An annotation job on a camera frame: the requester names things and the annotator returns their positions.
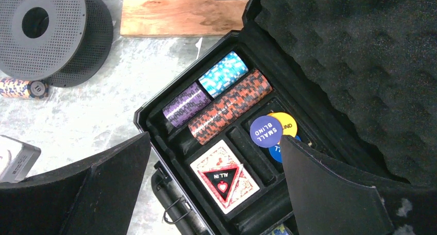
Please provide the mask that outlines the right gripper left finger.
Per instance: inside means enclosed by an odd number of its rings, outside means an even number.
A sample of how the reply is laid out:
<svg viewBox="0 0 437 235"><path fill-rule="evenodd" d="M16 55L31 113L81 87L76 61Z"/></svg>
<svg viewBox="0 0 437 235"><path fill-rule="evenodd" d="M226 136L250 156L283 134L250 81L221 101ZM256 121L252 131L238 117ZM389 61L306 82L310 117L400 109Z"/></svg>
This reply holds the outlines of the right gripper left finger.
<svg viewBox="0 0 437 235"><path fill-rule="evenodd" d="M126 234L151 151L141 133L64 167L1 184L1 234Z"/></svg>

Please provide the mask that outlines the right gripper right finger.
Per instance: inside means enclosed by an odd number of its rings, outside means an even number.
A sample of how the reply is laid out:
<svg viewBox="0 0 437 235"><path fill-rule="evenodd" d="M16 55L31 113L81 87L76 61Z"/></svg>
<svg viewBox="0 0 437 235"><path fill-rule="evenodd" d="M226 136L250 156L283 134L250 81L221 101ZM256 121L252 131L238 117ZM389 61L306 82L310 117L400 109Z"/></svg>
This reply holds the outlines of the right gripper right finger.
<svg viewBox="0 0 437 235"><path fill-rule="evenodd" d="M436 234L436 188L360 170L290 136L280 146L300 234Z"/></svg>

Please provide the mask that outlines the blue small blind button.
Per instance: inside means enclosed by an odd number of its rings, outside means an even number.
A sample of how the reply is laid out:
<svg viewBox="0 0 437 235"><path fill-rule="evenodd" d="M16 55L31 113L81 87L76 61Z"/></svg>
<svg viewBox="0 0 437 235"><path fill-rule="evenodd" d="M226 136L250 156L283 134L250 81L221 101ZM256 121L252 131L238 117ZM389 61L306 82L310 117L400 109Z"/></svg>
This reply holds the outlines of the blue small blind button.
<svg viewBox="0 0 437 235"><path fill-rule="evenodd" d="M283 135L283 128L276 118L263 115L252 122L249 134L257 146L269 148L279 143Z"/></svg>

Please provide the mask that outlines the red black triangle token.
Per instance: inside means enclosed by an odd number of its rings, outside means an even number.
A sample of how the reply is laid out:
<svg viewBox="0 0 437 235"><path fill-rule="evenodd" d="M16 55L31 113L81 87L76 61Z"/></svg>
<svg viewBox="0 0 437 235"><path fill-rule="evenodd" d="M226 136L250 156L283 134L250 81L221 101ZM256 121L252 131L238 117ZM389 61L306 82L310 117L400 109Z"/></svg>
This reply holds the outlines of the red black triangle token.
<svg viewBox="0 0 437 235"><path fill-rule="evenodd" d="M232 164L220 166L215 169L198 170L198 173L207 185L207 188L212 191L218 203L221 204L223 208L227 208L242 169L243 164Z"/></svg>

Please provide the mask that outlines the black poker set case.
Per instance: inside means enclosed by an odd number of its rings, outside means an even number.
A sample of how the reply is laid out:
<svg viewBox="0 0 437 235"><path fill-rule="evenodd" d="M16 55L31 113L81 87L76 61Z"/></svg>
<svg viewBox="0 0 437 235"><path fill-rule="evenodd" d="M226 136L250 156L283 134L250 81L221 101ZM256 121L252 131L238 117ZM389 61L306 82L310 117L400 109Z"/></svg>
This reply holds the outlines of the black poker set case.
<svg viewBox="0 0 437 235"><path fill-rule="evenodd" d="M231 51L248 72L213 98L198 79ZM188 123L254 70L273 90L206 144ZM162 109L197 82L212 101L179 127ZM282 163L257 146L252 122L290 114L295 138L380 177L436 188L436 0L249 0L243 28L221 38L149 103L135 125L160 162L153 190L182 234L300 234ZM260 190L224 214L190 163L224 140Z"/></svg>

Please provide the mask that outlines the green blue chip stack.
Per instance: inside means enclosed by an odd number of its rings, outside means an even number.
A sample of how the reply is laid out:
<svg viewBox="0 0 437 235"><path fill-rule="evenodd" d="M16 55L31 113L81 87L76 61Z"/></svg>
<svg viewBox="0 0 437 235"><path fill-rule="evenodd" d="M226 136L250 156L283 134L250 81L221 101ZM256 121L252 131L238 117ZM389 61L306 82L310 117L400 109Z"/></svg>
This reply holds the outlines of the green blue chip stack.
<svg viewBox="0 0 437 235"><path fill-rule="evenodd" d="M293 235L293 232L286 225L281 224L272 229L268 235Z"/></svg>

